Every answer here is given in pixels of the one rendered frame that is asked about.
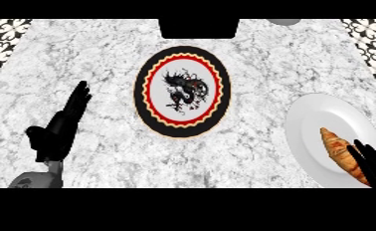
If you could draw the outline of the black-rimmed dragon plate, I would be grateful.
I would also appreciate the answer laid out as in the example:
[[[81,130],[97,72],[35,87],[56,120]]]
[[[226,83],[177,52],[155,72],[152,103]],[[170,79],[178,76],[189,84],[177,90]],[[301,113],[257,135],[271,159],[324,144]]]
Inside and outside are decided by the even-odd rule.
[[[230,79],[217,56],[193,46],[161,50],[134,83],[134,106],[150,130],[171,138],[202,135],[220,123],[230,102]]]

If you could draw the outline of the golden brown croissant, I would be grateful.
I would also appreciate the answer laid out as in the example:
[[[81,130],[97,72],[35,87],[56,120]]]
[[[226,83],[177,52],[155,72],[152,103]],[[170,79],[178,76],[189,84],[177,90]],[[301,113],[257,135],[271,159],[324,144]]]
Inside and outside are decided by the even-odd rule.
[[[326,127],[320,129],[320,136],[329,157],[336,165],[364,185],[370,185],[357,160],[346,149],[346,146],[351,146],[358,151],[355,146]]]

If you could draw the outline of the grey round object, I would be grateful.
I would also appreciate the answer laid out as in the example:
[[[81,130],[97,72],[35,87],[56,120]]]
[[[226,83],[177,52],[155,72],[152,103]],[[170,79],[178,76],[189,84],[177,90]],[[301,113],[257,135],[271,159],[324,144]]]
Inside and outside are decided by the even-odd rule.
[[[299,23],[301,19],[267,19],[267,21],[280,26],[292,26]]]

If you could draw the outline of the black box appliance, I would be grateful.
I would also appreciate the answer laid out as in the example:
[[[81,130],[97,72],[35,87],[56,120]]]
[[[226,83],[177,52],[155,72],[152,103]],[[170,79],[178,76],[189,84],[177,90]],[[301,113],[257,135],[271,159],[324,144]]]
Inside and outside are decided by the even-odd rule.
[[[161,19],[159,26],[165,39],[231,39],[237,19]]]

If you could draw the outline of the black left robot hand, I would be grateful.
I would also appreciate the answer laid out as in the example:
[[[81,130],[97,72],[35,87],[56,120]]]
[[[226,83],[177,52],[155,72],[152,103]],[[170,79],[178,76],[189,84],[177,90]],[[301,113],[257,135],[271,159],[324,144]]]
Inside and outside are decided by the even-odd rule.
[[[81,81],[63,109],[55,113],[47,126],[31,125],[25,129],[31,148],[37,151],[37,162],[62,161],[68,156],[90,99],[88,85]]]

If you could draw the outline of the plain white plate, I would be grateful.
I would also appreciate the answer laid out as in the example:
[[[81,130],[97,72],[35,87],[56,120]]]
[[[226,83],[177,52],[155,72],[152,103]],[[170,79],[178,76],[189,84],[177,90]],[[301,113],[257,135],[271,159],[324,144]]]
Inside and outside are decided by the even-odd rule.
[[[376,148],[376,125],[360,110],[326,94],[308,94],[292,103],[285,121],[293,157],[323,187],[367,188],[329,157],[320,134],[323,127],[349,143],[358,139]]]

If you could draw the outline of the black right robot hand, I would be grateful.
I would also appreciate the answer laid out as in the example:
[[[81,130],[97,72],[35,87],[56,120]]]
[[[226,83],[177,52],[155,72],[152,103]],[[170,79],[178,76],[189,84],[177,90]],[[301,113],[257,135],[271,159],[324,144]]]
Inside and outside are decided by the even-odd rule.
[[[346,149],[357,161],[370,187],[376,189],[376,149],[369,144],[363,144],[358,139],[354,140],[352,145],[346,146]]]

